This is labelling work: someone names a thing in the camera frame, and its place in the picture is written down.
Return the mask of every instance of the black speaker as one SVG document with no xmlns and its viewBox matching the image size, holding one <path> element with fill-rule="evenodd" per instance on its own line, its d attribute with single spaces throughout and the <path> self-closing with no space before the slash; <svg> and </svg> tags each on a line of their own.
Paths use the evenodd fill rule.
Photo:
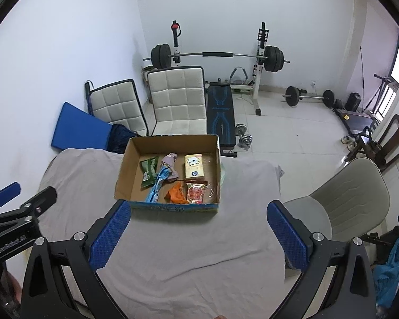
<svg viewBox="0 0 399 319">
<path fill-rule="evenodd" d="M 358 94 L 358 92 L 352 92 L 349 95 L 349 98 L 346 102 L 346 107 L 345 107 L 346 110 L 348 110 L 348 111 L 358 110 L 360 101 L 362 101 L 360 94 Z"/>
</svg>

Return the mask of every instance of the green snack package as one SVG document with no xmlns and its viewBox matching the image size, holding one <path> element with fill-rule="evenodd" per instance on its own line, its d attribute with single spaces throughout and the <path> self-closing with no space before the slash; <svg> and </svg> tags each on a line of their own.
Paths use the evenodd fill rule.
<svg viewBox="0 0 399 319">
<path fill-rule="evenodd" d="M 152 186 L 156 181 L 156 167 L 158 166 L 158 156 L 141 161 L 140 168 L 143 171 L 141 188 Z"/>
</svg>

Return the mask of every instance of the weight bench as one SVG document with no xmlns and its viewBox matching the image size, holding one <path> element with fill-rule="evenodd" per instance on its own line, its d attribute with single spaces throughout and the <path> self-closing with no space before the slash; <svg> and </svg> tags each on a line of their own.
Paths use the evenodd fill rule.
<svg viewBox="0 0 399 319">
<path fill-rule="evenodd" d="M 233 149 L 236 145 L 234 102 L 229 85 L 210 83 L 207 91 L 207 134 L 219 136 L 221 149 Z"/>
</svg>

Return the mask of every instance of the gray plastic chair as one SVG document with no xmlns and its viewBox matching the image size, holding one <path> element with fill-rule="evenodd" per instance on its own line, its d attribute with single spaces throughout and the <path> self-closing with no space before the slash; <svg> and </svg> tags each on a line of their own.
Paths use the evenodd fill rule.
<svg viewBox="0 0 399 319">
<path fill-rule="evenodd" d="M 313 233 L 347 242 L 377 227 L 386 217 L 390 196 L 369 158 L 354 159 L 311 195 L 284 204 Z"/>
</svg>

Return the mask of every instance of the shoe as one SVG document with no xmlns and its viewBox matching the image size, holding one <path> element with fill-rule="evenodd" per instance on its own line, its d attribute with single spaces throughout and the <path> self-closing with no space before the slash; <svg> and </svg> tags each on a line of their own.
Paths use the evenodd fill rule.
<svg viewBox="0 0 399 319">
<path fill-rule="evenodd" d="M 350 143 L 347 144 L 347 149 L 349 151 L 353 151 L 355 149 L 355 147 L 358 146 L 358 143 L 356 143 L 356 141 L 352 141 Z"/>
<path fill-rule="evenodd" d="M 353 139 L 351 136 L 344 136 L 344 137 L 342 137 L 342 138 L 340 139 L 340 141 L 341 141 L 343 144 L 349 144 L 349 143 L 351 143 L 352 141 L 355 141 L 355 139 Z"/>
</svg>

